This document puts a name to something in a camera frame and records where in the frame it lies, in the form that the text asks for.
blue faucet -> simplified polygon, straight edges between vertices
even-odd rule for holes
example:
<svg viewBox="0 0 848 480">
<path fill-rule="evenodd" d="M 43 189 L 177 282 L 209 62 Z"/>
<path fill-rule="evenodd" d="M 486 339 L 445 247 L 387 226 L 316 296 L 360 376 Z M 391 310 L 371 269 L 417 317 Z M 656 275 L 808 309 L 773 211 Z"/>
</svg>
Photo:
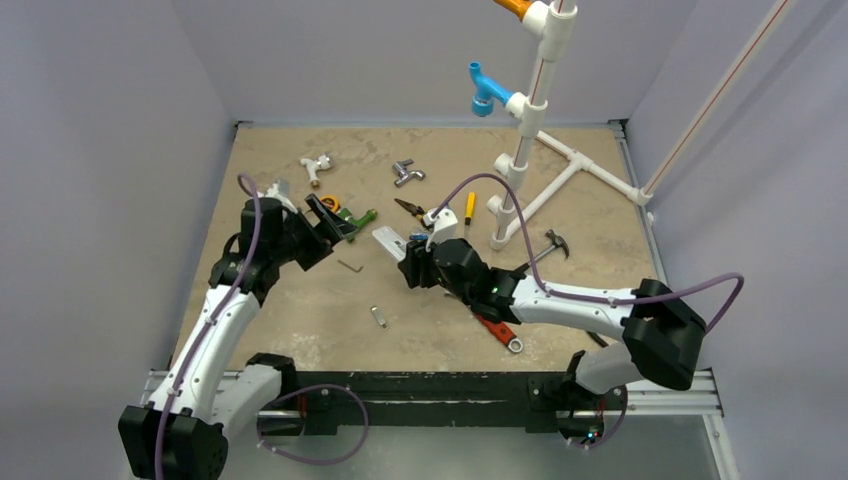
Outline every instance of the blue faucet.
<svg viewBox="0 0 848 480">
<path fill-rule="evenodd" d="M 492 101 L 492 98 L 496 98 L 502 105 L 506 105 L 509 97 L 515 93 L 498 85 L 498 82 L 490 77 L 483 75 L 479 62 L 468 64 L 468 71 L 471 73 L 471 81 L 477 87 L 477 92 L 471 99 L 471 111 L 478 117 L 485 117 L 494 111 L 495 102 Z"/>
</svg>

gray wall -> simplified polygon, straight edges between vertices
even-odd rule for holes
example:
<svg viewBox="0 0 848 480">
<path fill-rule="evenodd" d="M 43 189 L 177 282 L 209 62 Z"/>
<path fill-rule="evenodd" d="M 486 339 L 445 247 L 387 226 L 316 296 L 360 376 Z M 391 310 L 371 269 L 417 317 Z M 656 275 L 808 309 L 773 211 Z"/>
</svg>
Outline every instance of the gray wall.
<svg viewBox="0 0 848 480">
<path fill-rule="evenodd" d="M 165 0 L 0 3 L 0 471 L 118 478 L 230 120 Z"/>
<path fill-rule="evenodd" d="M 798 2 L 649 204 L 673 286 L 748 279 L 704 348 L 743 478 L 848 477 L 845 3 Z M 698 2 L 628 124 L 643 183 L 770 4 Z"/>
<path fill-rule="evenodd" d="M 536 39 L 490 0 L 173 0 L 229 113 L 306 124 L 505 124 L 470 112 L 468 62 L 526 91 Z M 696 0 L 579 2 L 548 121 L 629 117 Z"/>
</svg>

pliers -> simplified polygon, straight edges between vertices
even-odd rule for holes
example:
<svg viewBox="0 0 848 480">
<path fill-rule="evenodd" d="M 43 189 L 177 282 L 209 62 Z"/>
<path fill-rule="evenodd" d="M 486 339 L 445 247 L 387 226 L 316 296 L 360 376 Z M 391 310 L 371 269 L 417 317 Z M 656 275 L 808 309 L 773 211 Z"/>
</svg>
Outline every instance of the pliers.
<svg viewBox="0 0 848 480">
<path fill-rule="evenodd" d="M 404 210 L 412 214 L 413 217 L 417 218 L 418 222 L 421 223 L 421 226 L 429 230 L 429 227 L 424 224 L 424 215 L 427 213 L 426 210 L 421 208 L 421 206 L 419 205 L 401 200 L 399 198 L 396 198 L 395 202 L 397 202 L 398 205 L 403 207 Z"/>
</svg>

screwdriver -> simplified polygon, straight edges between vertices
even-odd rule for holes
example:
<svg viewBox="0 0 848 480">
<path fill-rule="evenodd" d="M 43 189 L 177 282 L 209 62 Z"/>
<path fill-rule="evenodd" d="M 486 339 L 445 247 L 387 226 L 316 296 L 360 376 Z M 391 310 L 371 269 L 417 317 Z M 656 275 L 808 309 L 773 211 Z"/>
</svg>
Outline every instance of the screwdriver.
<svg viewBox="0 0 848 480">
<path fill-rule="evenodd" d="M 465 230 L 463 231 L 463 238 L 468 240 L 468 228 L 471 226 L 471 217 L 474 215 L 474 200 L 476 200 L 477 195 L 474 192 L 468 192 L 468 199 L 465 201 Z"/>
</svg>

